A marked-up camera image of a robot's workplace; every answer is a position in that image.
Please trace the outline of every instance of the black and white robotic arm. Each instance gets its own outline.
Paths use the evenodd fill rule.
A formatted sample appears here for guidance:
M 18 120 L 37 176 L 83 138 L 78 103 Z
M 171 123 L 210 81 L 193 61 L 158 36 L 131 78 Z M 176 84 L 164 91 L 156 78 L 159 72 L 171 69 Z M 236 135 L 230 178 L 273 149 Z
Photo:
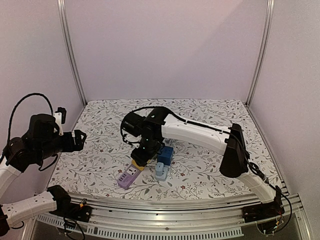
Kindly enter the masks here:
M 155 107 L 147 116 L 136 114 L 138 110 L 146 108 L 149 107 L 128 113 L 120 127 L 123 140 L 136 147 L 131 157 L 139 166 L 145 166 L 157 154 L 165 138 L 199 145 L 223 155 L 220 172 L 228 178 L 240 180 L 258 196 L 262 203 L 260 212 L 257 209 L 252 209 L 254 212 L 245 209 L 246 215 L 250 214 L 252 220 L 284 213 L 280 188 L 272 188 L 258 166 L 249 162 L 250 154 L 246 151 L 240 125 L 210 125 L 176 115 L 166 107 Z
M 81 151 L 86 134 L 80 130 L 63 132 L 67 111 L 59 107 L 53 115 L 38 114 L 30 119 L 29 129 L 22 137 L 12 138 L 3 149 L 0 162 L 0 199 L 10 184 L 23 173 L 28 166 L 37 164 L 43 171 L 58 159 L 58 153 Z M 55 160 L 42 168 L 44 160 Z M 69 194 L 59 185 L 49 187 L 47 191 L 34 197 L 10 204 L 0 205 L 0 236 L 10 228 L 36 215 L 55 212 L 67 214 L 74 205 Z

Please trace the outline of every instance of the dark blue cube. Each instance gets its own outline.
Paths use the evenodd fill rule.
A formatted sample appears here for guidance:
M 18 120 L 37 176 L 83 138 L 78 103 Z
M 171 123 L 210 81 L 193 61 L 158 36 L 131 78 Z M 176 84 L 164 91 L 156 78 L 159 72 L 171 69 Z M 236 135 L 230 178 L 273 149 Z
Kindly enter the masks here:
M 157 162 L 170 166 L 173 154 L 174 148 L 171 146 L 165 146 L 162 148 L 161 154 L 157 155 Z

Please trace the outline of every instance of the leaf pattern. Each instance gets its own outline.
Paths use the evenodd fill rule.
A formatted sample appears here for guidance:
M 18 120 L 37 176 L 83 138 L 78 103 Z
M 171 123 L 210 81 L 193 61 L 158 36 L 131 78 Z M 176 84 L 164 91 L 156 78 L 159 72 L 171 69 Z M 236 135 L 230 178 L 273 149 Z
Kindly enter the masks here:
M 166 106 L 193 120 L 218 126 L 240 124 L 251 153 L 251 161 L 274 185 L 280 178 L 270 155 L 246 108 L 239 100 L 208 99 L 131 99 L 90 101 L 75 129 L 87 134 L 81 152 L 63 153 L 49 186 L 61 185 L 69 192 L 135 200 L 197 200 L 249 194 L 240 181 L 223 176 L 219 167 L 222 156 L 188 142 L 166 139 L 174 148 L 166 181 L 155 179 L 156 161 L 147 165 L 129 189 L 117 185 L 117 178 L 131 164 L 133 147 L 122 142 L 120 123 L 133 109 Z M 140 111 L 147 115 L 150 110 Z

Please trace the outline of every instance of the yellow block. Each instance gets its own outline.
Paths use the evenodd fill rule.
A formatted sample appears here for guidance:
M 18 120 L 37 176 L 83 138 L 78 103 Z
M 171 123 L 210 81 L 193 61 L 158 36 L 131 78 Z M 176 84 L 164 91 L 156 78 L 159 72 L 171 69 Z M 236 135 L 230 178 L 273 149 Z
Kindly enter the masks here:
M 135 160 L 132 159 L 131 161 L 132 165 L 135 166 L 137 169 L 139 169 L 141 172 L 145 169 L 144 166 L 138 166 Z

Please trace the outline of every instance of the wall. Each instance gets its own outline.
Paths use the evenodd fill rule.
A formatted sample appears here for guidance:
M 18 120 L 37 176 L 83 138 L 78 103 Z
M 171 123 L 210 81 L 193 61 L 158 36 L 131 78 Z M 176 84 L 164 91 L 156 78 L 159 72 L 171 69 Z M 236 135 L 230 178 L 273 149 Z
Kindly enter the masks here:
M 320 2 L 277 0 L 252 111 L 320 239 Z
M 266 0 L 68 0 L 88 100 L 245 100 Z
M 0 18 L 0 148 L 6 144 L 14 105 L 28 93 L 47 95 L 55 110 L 65 107 L 64 130 L 70 130 L 82 106 L 66 54 L 57 1 L 2 1 Z M 37 113 L 49 113 L 49 107 L 43 99 L 33 96 L 18 107 L 11 136 L 22 136 L 30 116 Z M 37 166 L 28 168 L 0 203 L 20 201 L 42 192 L 52 171 L 53 167 L 42 173 Z M 11 230 L 1 239 L 17 239 L 18 234 L 19 231 Z

